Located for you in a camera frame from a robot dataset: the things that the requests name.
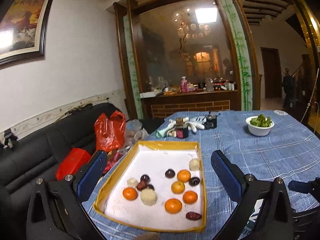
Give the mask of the yellowish mandarin orange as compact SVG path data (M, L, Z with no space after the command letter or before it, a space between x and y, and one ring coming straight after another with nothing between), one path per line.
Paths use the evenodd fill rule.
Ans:
M181 181L175 181L171 185L171 191L174 194L182 194L185 191L185 184Z

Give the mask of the red jujube date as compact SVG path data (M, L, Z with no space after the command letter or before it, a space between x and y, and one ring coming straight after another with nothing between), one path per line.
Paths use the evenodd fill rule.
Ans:
M202 215L196 212L188 212L185 215L186 219L192 220L192 221L197 221L202 219Z

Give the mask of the dark chestnut back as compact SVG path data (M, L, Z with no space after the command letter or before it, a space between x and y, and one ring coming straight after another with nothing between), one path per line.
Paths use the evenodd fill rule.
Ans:
M147 174L144 174L141 176L140 180L148 184L150 182L150 177Z

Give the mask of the dark chestnut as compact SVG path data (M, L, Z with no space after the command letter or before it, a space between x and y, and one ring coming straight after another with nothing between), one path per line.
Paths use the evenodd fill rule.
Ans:
M147 184L146 185L146 188L147 189L152 189L152 190L155 190L154 186L152 184Z
M140 180L148 184L150 182L150 177L147 174L144 174L141 176Z
M189 183L190 186L197 186L200 183L200 178L199 177L191 177L188 180L188 183Z
M175 173L174 170L168 169L168 170L165 172L165 177L171 179L171 178L174 178L174 177L175 177L175 174L176 174L176 173Z

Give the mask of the dark chestnut front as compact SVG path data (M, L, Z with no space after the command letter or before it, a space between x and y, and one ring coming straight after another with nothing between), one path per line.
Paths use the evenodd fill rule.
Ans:
M174 178L174 177L175 177L175 174L176 174L176 173L175 173L174 170L168 169L168 170L165 172L165 177L171 179L171 178Z

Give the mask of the large orange mandarin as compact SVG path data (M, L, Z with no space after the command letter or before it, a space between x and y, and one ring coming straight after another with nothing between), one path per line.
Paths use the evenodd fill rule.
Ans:
M176 198L171 198L165 202L164 208L169 214L177 214L182 210L182 203Z

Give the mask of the yellow cardboard tray box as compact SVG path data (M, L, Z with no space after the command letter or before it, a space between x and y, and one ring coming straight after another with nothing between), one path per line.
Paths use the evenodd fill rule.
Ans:
M94 210L101 216L119 224L133 228L172 233L202 232L206 227L207 198L204 182L204 168L200 165L199 171L189 170L189 161L197 158L202 160L201 150L197 142L179 141L139 141L133 146L116 169L101 186L93 204ZM166 178L168 169L175 171L174 178ZM197 186L185 183L182 194L174 194L171 185L178 181L180 170L188 170L191 177L199 177ZM135 178L140 182L142 175L147 174L155 188L157 202L153 206L144 205L140 194L129 201L123 197L123 190L128 187L127 180ZM186 191L194 191L198 200L194 204L185 204L183 195ZM167 200L176 198L182 203L182 210L177 214L169 214L164 208ZM186 219L188 212L202 215L201 220Z

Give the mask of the dark chestnut right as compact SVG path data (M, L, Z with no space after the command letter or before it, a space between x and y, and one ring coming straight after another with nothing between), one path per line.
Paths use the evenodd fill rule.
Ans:
M197 186L200 183L200 178L199 177L191 177L188 180L188 183L189 183L190 186Z

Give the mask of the white fruit chunk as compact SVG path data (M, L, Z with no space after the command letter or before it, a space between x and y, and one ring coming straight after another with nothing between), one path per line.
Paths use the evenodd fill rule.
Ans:
M133 189L135 189L138 184L139 184L139 182L135 178L130 178L127 180L128 187L131 187Z

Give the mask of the black jar small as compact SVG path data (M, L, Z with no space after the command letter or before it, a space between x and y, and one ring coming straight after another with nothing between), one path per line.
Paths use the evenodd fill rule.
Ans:
M203 125L205 129L215 129L217 127L217 116L216 115L206 116L206 121Z

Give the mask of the green lettuce leaves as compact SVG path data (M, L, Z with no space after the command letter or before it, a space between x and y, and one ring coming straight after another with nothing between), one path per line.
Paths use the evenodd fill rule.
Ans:
M269 116L265 117L263 114L260 114L259 116L252 118L250 124L257 127L270 127L272 125L272 120Z

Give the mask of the peeled white fruit round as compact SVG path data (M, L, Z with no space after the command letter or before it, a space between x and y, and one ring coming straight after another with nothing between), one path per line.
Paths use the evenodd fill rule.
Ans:
M153 206L157 202L157 194L153 189L143 189L140 198L144 205Z

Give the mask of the white plastic bags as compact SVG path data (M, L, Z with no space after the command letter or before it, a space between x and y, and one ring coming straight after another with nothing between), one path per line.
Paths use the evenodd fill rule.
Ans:
M126 122L124 147L132 147L136 142L145 140L149 133L138 119Z

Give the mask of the pink bottle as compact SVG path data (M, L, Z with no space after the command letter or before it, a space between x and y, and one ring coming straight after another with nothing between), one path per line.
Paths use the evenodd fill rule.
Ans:
M186 76L181 77L181 92L182 93L187 93L189 92L189 88L188 88L188 80Z

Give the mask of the person in background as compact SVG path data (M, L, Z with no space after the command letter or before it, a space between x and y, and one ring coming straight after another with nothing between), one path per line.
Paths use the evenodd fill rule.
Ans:
M285 99L283 103L284 108L290 108L293 104L294 97L294 78L290 75L289 68L285 68L285 75L283 77L282 87L285 93Z

